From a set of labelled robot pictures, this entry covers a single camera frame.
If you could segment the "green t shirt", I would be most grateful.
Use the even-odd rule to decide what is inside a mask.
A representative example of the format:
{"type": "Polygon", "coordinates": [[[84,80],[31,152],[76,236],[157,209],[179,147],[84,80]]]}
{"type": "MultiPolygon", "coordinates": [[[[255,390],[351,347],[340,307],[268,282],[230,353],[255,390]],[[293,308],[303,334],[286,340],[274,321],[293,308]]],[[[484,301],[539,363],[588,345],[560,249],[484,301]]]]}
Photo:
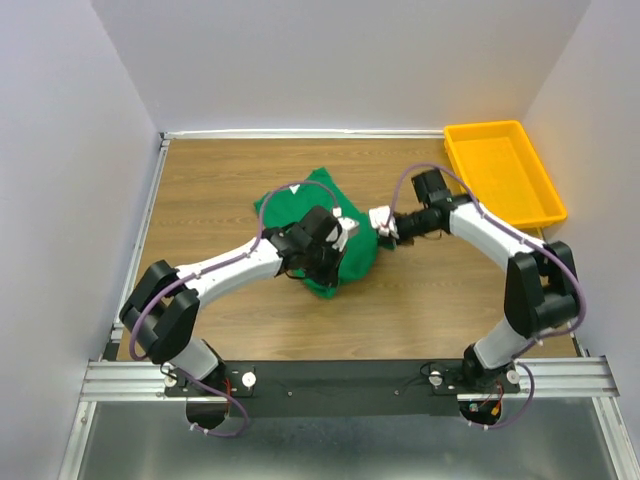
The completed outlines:
{"type": "MultiPolygon", "coordinates": [[[[321,183],[330,189],[335,194],[342,213],[359,223],[359,232],[349,240],[346,254],[339,266],[337,287],[322,286],[312,279],[306,279],[301,270],[293,271],[293,278],[300,278],[312,293],[320,298],[330,299],[337,294],[339,287],[361,281],[368,275],[378,254],[378,236],[371,227],[368,214],[359,210],[341,191],[326,168],[313,170],[306,180],[321,183]]],[[[264,226],[284,227],[297,222],[316,205],[327,210],[334,206],[325,189],[308,184],[298,188],[290,186],[287,190],[276,193],[268,202],[264,213],[264,226]]]]}

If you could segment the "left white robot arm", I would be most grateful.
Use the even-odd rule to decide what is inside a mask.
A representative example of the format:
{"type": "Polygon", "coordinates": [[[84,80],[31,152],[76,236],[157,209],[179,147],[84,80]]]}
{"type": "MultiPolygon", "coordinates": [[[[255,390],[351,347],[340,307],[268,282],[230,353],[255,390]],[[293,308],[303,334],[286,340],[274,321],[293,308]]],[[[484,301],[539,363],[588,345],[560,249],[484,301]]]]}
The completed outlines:
{"type": "Polygon", "coordinates": [[[145,358],[172,365],[197,393],[212,394],[222,386],[226,366],[194,334],[200,311],[246,285],[294,272],[335,287],[347,243],[358,228],[340,209],[315,206],[300,220],[264,228],[225,254],[178,267],[157,261],[125,300],[119,319],[145,358]]]}

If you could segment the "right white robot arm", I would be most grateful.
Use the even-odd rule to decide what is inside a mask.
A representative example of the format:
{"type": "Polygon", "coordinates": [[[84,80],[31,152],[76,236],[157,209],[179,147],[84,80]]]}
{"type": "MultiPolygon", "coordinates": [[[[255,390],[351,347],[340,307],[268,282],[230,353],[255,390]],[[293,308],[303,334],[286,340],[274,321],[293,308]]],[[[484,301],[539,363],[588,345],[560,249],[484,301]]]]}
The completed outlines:
{"type": "Polygon", "coordinates": [[[394,205],[369,211],[371,227],[393,245],[441,231],[460,238],[492,260],[505,274],[503,316],[483,338],[469,345],[458,376],[480,392],[513,362],[547,338],[573,333],[586,316],[585,294],[577,278],[571,248],[546,243],[491,213],[465,187],[454,194],[444,180],[449,170],[416,165],[411,179],[421,209],[399,213],[394,205]]]}

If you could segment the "yellow plastic tray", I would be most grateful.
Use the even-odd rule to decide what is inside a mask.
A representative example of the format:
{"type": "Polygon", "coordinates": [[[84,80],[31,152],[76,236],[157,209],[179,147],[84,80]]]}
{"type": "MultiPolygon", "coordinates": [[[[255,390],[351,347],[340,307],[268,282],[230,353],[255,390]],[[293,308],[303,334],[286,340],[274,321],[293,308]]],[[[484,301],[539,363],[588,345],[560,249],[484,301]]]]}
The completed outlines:
{"type": "Polygon", "coordinates": [[[519,229],[566,220],[566,207],[520,122],[455,124],[443,133],[455,173],[499,218],[519,229]]]}

